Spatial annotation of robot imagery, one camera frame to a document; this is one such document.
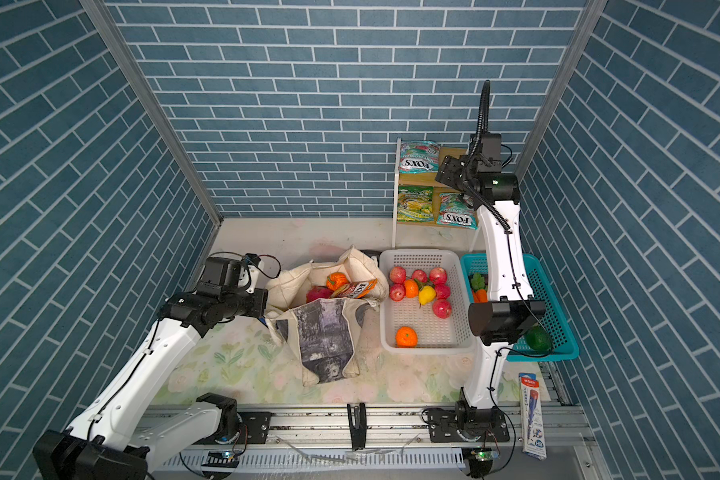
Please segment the pink dragon fruit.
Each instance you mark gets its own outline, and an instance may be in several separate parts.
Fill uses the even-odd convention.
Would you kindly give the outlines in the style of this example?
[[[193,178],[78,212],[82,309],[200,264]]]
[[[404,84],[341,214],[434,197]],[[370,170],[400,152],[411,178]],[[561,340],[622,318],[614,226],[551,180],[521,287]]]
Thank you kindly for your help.
[[[310,303],[321,299],[330,299],[333,295],[333,291],[325,286],[313,286],[309,289],[306,294],[306,302]]]

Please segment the cream canvas tote bag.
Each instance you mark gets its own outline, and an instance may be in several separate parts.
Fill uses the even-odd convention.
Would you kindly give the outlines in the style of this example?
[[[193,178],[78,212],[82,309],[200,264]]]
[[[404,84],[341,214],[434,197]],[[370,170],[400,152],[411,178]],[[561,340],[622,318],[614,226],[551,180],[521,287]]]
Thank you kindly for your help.
[[[326,278],[337,271],[350,282],[376,279],[377,285],[360,299],[331,297],[307,303],[309,289],[326,287]],[[365,317],[380,311],[389,288],[377,261],[355,247],[333,263],[308,262],[267,282],[266,326],[273,341],[287,346],[296,358],[305,387],[360,375],[357,350]]]

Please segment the orange Fox's candy bag top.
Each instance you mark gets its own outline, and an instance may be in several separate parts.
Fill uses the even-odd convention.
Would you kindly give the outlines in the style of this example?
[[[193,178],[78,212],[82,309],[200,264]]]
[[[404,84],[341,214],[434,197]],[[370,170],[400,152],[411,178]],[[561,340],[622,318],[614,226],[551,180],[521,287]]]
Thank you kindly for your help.
[[[360,299],[370,294],[375,289],[376,285],[376,279],[344,283],[331,294],[331,297]]]

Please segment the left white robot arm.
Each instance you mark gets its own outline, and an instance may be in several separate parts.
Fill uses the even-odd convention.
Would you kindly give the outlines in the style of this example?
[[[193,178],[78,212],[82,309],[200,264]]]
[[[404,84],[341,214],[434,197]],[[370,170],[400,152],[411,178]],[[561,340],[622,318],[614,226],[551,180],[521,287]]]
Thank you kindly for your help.
[[[184,412],[139,434],[138,422],[175,367],[211,330],[263,316],[256,283],[262,255],[216,252],[196,286],[169,297],[145,340],[108,386],[62,431],[48,430],[32,455],[44,479],[150,479],[198,441],[233,449],[247,429],[235,399],[206,393]]]

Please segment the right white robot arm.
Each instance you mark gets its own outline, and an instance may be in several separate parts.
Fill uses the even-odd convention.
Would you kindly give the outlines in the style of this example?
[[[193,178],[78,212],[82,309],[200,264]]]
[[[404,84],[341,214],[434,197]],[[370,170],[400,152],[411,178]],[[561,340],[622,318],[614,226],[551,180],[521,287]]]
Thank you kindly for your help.
[[[506,414],[498,389],[513,345],[545,314],[524,266],[519,236],[520,189],[503,169],[500,139],[476,135],[465,151],[444,149],[435,179],[472,202],[485,241],[487,302],[468,309],[476,338],[472,371],[454,409],[427,408],[421,418],[433,442],[500,443],[508,440]]]

